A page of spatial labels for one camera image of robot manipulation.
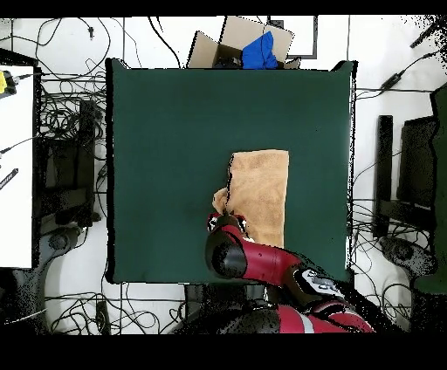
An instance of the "white desk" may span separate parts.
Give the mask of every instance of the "white desk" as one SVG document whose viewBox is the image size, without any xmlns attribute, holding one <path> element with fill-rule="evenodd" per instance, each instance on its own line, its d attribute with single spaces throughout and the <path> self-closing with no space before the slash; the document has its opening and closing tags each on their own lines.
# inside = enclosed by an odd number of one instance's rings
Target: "white desk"
<svg viewBox="0 0 447 370">
<path fill-rule="evenodd" d="M 13 76 L 33 73 L 29 66 L 0 65 Z M 32 137 L 33 78 L 20 81 L 16 95 L 0 99 L 0 150 Z M 18 174 L 0 190 L 0 267 L 31 268 L 32 140 L 0 159 L 0 181 Z"/>
</svg>

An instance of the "tan cloth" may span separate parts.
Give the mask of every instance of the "tan cloth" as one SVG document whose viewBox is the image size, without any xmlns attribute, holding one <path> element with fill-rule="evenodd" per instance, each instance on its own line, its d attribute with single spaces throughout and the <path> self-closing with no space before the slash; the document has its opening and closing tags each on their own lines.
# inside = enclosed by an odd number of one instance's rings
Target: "tan cloth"
<svg viewBox="0 0 447 370">
<path fill-rule="evenodd" d="M 245 217 L 248 236 L 256 243 L 284 248 L 285 192 L 289 154 L 284 150 L 234 153 L 227 188 L 214 194 L 217 212 L 234 211 Z"/>
</svg>

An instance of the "cardboard box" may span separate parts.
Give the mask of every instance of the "cardboard box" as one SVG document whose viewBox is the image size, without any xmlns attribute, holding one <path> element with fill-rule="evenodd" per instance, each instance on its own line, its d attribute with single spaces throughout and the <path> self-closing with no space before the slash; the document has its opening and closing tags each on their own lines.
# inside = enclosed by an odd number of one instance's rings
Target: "cardboard box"
<svg viewBox="0 0 447 370">
<path fill-rule="evenodd" d="M 273 35 L 272 53 L 278 61 L 279 69 L 298 68 L 297 59 L 290 63 L 285 62 L 293 40 L 290 31 L 235 16 L 225 18 L 218 43 L 204 33 L 196 32 L 189 52 L 188 68 L 212 68 L 220 57 L 242 58 L 245 46 L 268 31 Z"/>
</svg>

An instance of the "green table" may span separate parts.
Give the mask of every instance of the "green table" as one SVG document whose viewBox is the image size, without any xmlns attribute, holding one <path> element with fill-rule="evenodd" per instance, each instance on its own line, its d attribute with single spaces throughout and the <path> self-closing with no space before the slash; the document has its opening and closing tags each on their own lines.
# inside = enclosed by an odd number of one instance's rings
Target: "green table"
<svg viewBox="0 0 447 370">
<path fill-rule="evenodd" d="M 204 261 L 213 194 L 232 153 L 275 148 L 290 155 L 285 247 L 348 281 L 352 70 L 130 70 L 109 59 L 107 280 L 222 281 Z"/>
</svg>

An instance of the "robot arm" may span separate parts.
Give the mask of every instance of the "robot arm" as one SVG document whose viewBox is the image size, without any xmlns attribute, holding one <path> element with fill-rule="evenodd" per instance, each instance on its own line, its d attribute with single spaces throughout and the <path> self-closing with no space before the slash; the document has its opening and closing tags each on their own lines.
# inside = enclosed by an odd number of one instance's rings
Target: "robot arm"
<svg viewBox="0 0 447 370">
<path fill-rule="evenodd" d="M 242 216 L 211 214 L 208 230 L 205 255 L 211 271 L 221 278 L 277 286 L 291 298 L 292 306 L 276 308 L 278 332 L 373 331 L 324 271 L 290 251 L 248 240 Z M 246 328 L 247 320 L 259 315 L 248 312 L 245 321 L 236 326 L 233 323 L 231 330 Z"/>
</svg>

